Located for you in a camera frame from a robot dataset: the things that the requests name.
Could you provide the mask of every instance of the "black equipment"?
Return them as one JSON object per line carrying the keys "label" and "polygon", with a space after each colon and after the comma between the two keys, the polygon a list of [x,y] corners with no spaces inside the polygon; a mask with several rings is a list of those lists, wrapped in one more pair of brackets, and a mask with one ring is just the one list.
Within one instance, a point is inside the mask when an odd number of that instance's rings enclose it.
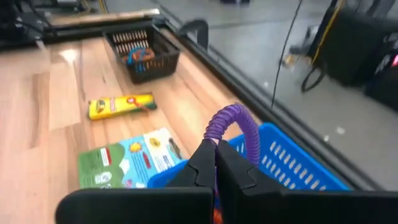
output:
{"label": "black equipment", "polygon": [[78,190],[56,223],[213,223],[215,174],[224,223],[396,223],[396,192],[289,190],[209,139],[166,188]]}
{"label": "black equipment", "polygon": [[80,0],[46,0],[44,4],[35,4],[37,9],[68,9],[69,11],[80,11],[86,10],[85,6],[82,5]]}
{"label": "black equipment", "polygon": [[[327,10],[310,49],[310,56],[315,54],[334,10]],[[320,47],[315,66],[324,69],[324,72],[343,85],[363,85],[372,78],[386,49],[397,40],[397,21],[370,17],[365,13],[357,13],[354,9],[343,8]]]}
{"label": "black equipment", "polygon": [[398,49],[386,54],[378,68],[365,94],[398,111]]}
{"label": "black equipment", "polygon": [[[27,4],[31,12],[23,12],[21,3]],[[56,35],[50,22],[43,13],[36,11],[31,0],[0,0],[0,48]]]}

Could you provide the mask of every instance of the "wire basket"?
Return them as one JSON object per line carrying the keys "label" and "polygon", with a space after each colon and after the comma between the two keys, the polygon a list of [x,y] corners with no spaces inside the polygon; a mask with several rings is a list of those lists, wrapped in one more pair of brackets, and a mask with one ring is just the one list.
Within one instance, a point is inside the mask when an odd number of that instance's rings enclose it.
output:
{"label": "wire basket", "polygon": [[[179,49],[154,26],[106,32],[118,60],[126,66],[133,83],[148,82],[174,73]],[[132,60],[132,52],[150,50],[154,57]]]}
{"label": "wire basket", "polygon": [[[259,127],[261,161],[259,169],[289,189],[349,190],[349,188],[308,155],[275,125],[265,123]],[[229,144],[246,157],[243,134]],[[186,162],[153,176],[148,187],[165,187]]]}

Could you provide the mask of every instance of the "wooden counter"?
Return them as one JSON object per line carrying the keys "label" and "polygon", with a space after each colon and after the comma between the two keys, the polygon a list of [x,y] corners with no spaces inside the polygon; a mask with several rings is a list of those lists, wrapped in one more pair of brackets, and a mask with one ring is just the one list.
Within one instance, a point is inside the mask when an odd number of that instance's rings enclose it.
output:
{"label": "wooden counter", "polygon": [[[153,92],[158,109],[90,121],[88,101]],[[79,188],[77,155],[166,127],[188,158],[236,97],[182,50],[176,72],[133,85],[103,38],[0,54],[0,223],[53,223]],[[232,125],[225,139],[241,134]]]}

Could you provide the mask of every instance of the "black cable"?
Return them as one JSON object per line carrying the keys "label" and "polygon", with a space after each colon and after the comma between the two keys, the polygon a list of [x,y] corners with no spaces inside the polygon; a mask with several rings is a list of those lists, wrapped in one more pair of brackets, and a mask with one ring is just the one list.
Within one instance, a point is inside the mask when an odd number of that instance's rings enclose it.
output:
{"label": "black cable", "polygon": [[21,6],[21,2],[16,1],[15,7],[17,7],[18,12],[20,12],[20,13],[24,12],[24,10],[22,9],[22,6]]}
{"label": "black cable", "polygon": [[326,71],[327,71],[326,63],[323,63],[322,65],[323,65],[322,68],[320,68],[321,74],[319,75],[317,80],[315,80],[314,83],[312,83],[310,86],[307,87],[308,79],[310,78],[312,73],[317,69],[317,67],[315,65],[313,65],[311,71],[307,74],[307,76],[303,80],[303,83],[301,84],[301,92],[302,93],[305,93],[306,91],[309,91],[309,90],[315,88],[319,83],[321,83],[321,81],[325,77]]}
{"label": "black cable", "polygon": [[49,29],[52,31],[53,35],[54,35],[54,36],[57,36],[57,31],[54,29],[54,27],[51,25],[51,23],[47,20],[47,18],[46,18],[45,16],[42,16],[39,12],[37,12],[37,10],[36,10],[36,8],[34,7],[32,1],[31,1],[31,0],[23,0],[23,1],[25,1],[25,2],[28,4],[30,10],[32,10],[32,12],[33,12],[39,19],[43,20],[43,21],[47,24],[47,26],[49,27]]}
{"label": "black cable", "polygon": [[338,0],[332,0],[329,7],[336,7]]}
{"label": "black cable", "polygon": [[287,35],[286,35],[286,39],[285,39],[285,43],[284,43],[284,48],[282,49],[282,53],[281,53],[280,59],[279,59],[278,71],[276,72],[276,80],[275,80],[275,85],[274,85],[274,93],[272,94],[271,106],[274,105],[274,101],[275,101],[276,86],[277,86],[277,84],[278,84],[278,78],[279,78],[280,68],[282,67],[283,56],[284,56],[284,54],[285,54],[285,49],[286,49],[287,41],[289,40],[290,33],[292,32],[294,22],[295,22],[295,20],[296,20],[296,18],[297,18],[297,15],[299,14],[299,10],[300,10],[300,8],[301,8],[301,4],[302,4],[302,3],[303,3],[303,0],[300,0],[300,1],[298,2],[298,6],[297,6],[297,8],[296,8],[296,12],[294,13],[294,17],[293,17],[293,19],[292,19],[292,23],[290,24],[289,31],[287,32]]}
{"label": "black cable", "polygon": [[376,9],[379,7],[381,0],[373,0],[371,7],[366,11],[366,14],[373,16],[376,12]]}
{"label": "black cable", "polygon": [[104,3],[104,7],[106,9],[106,12],[109,13],[108,5],[106,4],[106,0],[102,1]]}
{"label": "black cable", "polygon": [[356,5],[355,12],[359,11],[359,7],[361,7],[361,5],[362,5],[362,0],[360,0],[359,3]]}

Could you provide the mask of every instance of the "floor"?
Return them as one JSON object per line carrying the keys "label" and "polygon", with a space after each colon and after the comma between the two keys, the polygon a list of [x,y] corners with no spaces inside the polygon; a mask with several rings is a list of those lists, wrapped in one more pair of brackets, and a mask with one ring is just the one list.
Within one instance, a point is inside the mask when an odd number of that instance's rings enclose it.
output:
{"label": "floor", "polygon": [[[306,28],[320,23],[329,3],[330,0],[304,0],[288,46],[300,43]],[[210,44],[272,94],[277,62],[298,1],[252,1],[244,7],[216,0],[113,0],[107,4],[110,12],[161,4],[182,21],[205,18],[210,25]],[[369,5],[369,1],[364,1],[362,7]],[[398,15],[397,11],[395,3],[389,15]],[[398,173],[394,172],[398,170],[397,114],[358,90],[343,88],[328,78],[303,95],[300,84],[307,70],[304,62],[293,69],[283,68],[276,100],[382,187],[398,190]]]}

